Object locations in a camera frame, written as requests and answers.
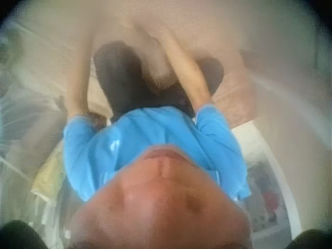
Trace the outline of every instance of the blue shirt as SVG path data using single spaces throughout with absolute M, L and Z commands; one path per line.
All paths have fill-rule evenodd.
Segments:
M 69 182 L 88 201 L 121 168 L 154 145 L 180 148 L 231 199 L 250 195 L 240 146 L 214 105 L 202 107 L 196 123 L 170 106 L 136 109 L 99 132 L 88 118 L 74 117 L 64 129 Z

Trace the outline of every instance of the skin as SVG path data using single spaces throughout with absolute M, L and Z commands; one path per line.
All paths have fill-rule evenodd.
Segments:
M 164 49 L 194 110 L 211 102 L 195 61 L 166 27 L 148 23 L 140 28 Z M 90 52 L 78 49 L 73 63 L 69 118 L 88 112 Z M 71 244 L 78 248 L 250 247 L 243 211 L 182 151 L 169 146 L 151 147 L 123 167 L 76 212 L 71 231 Z

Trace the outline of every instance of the leg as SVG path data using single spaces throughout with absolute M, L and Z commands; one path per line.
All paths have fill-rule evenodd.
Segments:
M 122 41 L 102 46 L 94 55 L 99 84 L 113 110 L 112 121 L 142 107 L 150 107 L 155 95 L 142 78 L 141 61 Z
M 223 66 L 215 58 L 204 58 L 198 60 L 197 64 L 202 70 L 210 94 L 213 95 L 223 80 Z M 179 82 L 162 91 L 160 101 L 162 105 L 177 107 L 191 118 L 195 116 L 191 103 Z

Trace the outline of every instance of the yellow object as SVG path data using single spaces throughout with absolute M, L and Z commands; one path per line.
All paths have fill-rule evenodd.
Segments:
M 31 192 L 50 205 L 56 205 L 57 195 L 66 177 L 63 164 L 63 142 L 61 141 L 38 171 Z

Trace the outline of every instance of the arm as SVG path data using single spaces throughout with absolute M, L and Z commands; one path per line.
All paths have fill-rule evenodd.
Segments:
M 212 102 L 208 86 L 200 68 L 168 29 L 161 31 L 157 39 L 196 113 L 204 104 Z
M 90 60 L 92 35 L 86 35 L 77 47 L 73 66 L 67 82 L 66 106 L 68 120 L 77 115 L 88 116 L 88 85 L 90 77 Z

